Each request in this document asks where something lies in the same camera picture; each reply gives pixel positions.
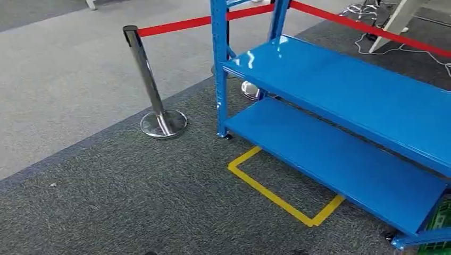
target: dark gray carpet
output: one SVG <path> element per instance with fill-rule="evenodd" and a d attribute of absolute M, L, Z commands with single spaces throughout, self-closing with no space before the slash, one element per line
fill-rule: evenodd
<path fill-rule="evenodd" d="M 353 55 L 358 33 L 326 22 L 300 37 Z M 399 57 L 365 60 L 439 76 L 427 56 Z M 249 102 L 229 83 L 233 113 Z M 143 111 L 1 180 L 0 254 L 392 254 L 379 236 L 390 228 L 349 202 L 308 228 L 230 173 L 252 145 L 216 137 L 212 78 L 165 103 L 189 117 L 177 139 L 141 133 Z M 308 216 L 334 196 L 265 152 L 240 168 Z"/>
<path fill-rule="evenodd" d="M 96 5 L 111 1 L 121 0 L 97 0 Z M 85 8 L 85 0 L 0 0 L 0 32 Z"/>
<path fill-rule="evenodd" d="M 417 14 L 426 18 L 451 23 L 451 16 L 446 13 L 421 8 Z M 378 23 L 382 23 L 385 18 L 386 14 L 381 13 L 378 17 Z M 410 29 L 409 32 L 404 33 L 403 36 L 443 49 L 450 49 L 451 28 L 419 19 L 412 19 L 408 27 Z M 437 64 L 428 54 L 396 50 L 386 55 L 361 55 L 357 51 L 357 46 L 354 45 L 354 42 L 359 40 L 361 35 L 362 33 L 360 31 L 325 21 L 307 29 L 299 36 L 316 45 L 331 48 L 414 79 L 451 90 L 451 78 L 448 76 L 445 67 Z M 368 52 L 372 43 L 369 40 L 361 42 L 362 51 Z M 399 45 L 397 42 L 389 42 L 377 52 L 382 53 L 389 49 L 397 48 Z M 443 63 L 450 62 L 449 59 L 442 57 L 437 57 L 437 59 Z"/>

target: floor marking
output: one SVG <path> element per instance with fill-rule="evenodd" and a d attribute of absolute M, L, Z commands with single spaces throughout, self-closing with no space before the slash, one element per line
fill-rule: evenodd
<path fill-rule="evenodd" d="M 240 179 L 245 181 L 251 187 L 256 189 L 262 195 L 273 201 L 276 205 L 283 208 L 285 211 L 293 215 L 295 218 L 300 220 L 302 223 L 307 225 L 308 227 L 319 226 L 321 223 L 332 214 L 332 212 L 337 209 L 337 207 L 344 201 L 344 197 L 340 195 L 336 195 L 332 201 L 330 201 L 313 219 L 310 219 L 305 214 L 294 208 L 289 203 L 285 202 L 283 199 L 279 198 L 276 194 L 272 193 L 270 190 L 265 188 L 263 185 L 259 184 L 256 180 L 252 179 L 249 175 L 244 173 L 238 168 L 238 165 L 243 163 L 244 161 L 250 159 L 252 156 L 261 151 L 262 148 L 255 146 L 251 150 L 247 151 L 243 155 L 239 156 L 235 160 L 229 163 L 228 169 L 237 175 Z"/>

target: stanchion base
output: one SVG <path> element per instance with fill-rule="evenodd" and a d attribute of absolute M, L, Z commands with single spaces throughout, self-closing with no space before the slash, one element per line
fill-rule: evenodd
<path fill-rule="evenodd" d="M 256 85 L 253 85 L 252 83 L 245 81 L 241 84 L 241 91 L 243 92 L 243 95 L 251 100 L 251 101 L 257 101 L 258 97 L 258 88 Z"/>
<path fill-rule="evenodd" d="M 141 120 L 141 130 L 148 136 L 158 139 L 172 138 L 180 135 L 188 125 L 186 116 L 172 109 L 164 111 L 167 129 L 163 129 L 155 113 L 148 113 Z"/>

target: blue metal shelf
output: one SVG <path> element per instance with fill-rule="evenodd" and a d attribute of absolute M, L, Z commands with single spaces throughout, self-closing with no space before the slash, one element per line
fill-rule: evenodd
<path fill-rule="evenodd" d="M 219 137 L 232 129 L 297 170 L 405 232 L 391 244 L 451 241 L 451 228 L 419 227 L 449 181 L 266 98 L 267 91 L 451 177 L 451 93 L 281 35 L 290 0 L 275 0 L 268 42 L 232 60 L 227 10 L 210 0 Z M 259 87 L 261 100 L 228 119 L 227 72 Z"/>
<path fill-rule="evenodd" d="M 451 93 L 280 36 L 224 69 L 451 176 Z"/>
<path fill-rule="evenodd" d="M 416 235 L 446 188 L 427 172 L 273 98 L 225 125 L 409 235 Z"/>

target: red retractable belt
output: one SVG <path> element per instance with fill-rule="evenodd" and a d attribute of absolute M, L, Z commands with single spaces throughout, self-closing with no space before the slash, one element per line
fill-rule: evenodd
<path fill-rule="evenodd" d="M 346 17 L 336 15 L 336 14 L 324 11 L 322 9 L 318 9 L 318 8 L 310 6 L 310 5 L 300 3 L 298 1 L 291 1 L 290 7 L 294 8 L 296 10 L 302 11 L 302 12 L 309 13 L 314 16 L 324 18 L 326 20 L 329 20 L 329 21 L 332 21 L 335 23 L 339 23 L 339 24 L 342 24 L 342 25 L 345 25 L 345 26 L 348 26 L 348 27 L 351 27 L 354 29 L 358 29 L 358 30 L 361 30 L 361 31 L 364 31 L 367 33 L 372 33 L 377 36 L 381 36 L 381 37 L 384 37 L 384 38 L 387 38 L 387 39 L 390 39 L 393 41 L 397 41 L 399 43 L 406 44 L 406 45 L 412 46 L 412 47 L 420 49 L 420 50 L 425 50 L 430 53 L 435 53 L 435 54 L 443 56 L 443 57 L 451 57 L 451 51 L 449 51 L 449 50 L 441 49 L 441 48 L 431 46 L 431 45 L 425 44 L 425 43 L 417 41 L 417 40 L 399 36 L 394 33 L 384 31 L 380 28 L 372 27 L 372 26 L 367 25 L 362 22 L 356 22 L 356 21 L 350 20 Z M 232 11 L 232 12 L 227 13 L 227 20 L 240 19 L 240 18 L 247 17 L 247 16 L 253 16 L 253 15 L 257 15 L 257 14 L 271 12 L 273 10 L 274 10 L 274 4 L 269 4 L 269 5 L 262 5 L 262 6 Z M 210 23 L 211 23 L 211 17 L 205 16 L 205 17 L 201 17 L 201 18 L 184 20 L 184 21 L 179 21 L 179 22 L 174 22 L 174 23 L 169 23 L 169 24 L 157 25 L 154 27 L 140 28 L 140 29 L 138 29 L 138 33 L 142 37 L 153 36 L 153 35 L 159 35 L 161 33 L 168 33 L 168 32 L 188 29 L 188 28 L 200 27 L 200 26 L 208 25 Z"/>
<path fill-rule="evenodd" d="M 274 10 L 274 4 L 268 4 L 268 5 L 262 5 L 242 10 L 237 10 L 233 12 L 227 13 L 227 20 L 235 20 L 240 19 L 243 17 L 253 16 L 257 14 L 262 14 L 265 12 L 271 12 Z M 168 33 L 178 30 L 183 30 L 187 28 L 195 28 L 200 27 L 204 25 L 208 25 L 211 23 L 211 17 L 205 16 L 201 18 L 195 18 L 190 20 L 184 20 L 164 25 L 157 25 L 154 27 L 148 27 L 148 28 L 140 28 L 138 29 L 138 33 L 141 37 L 144 36 L 154 36 L 159 35 L 161 33 Z"/>

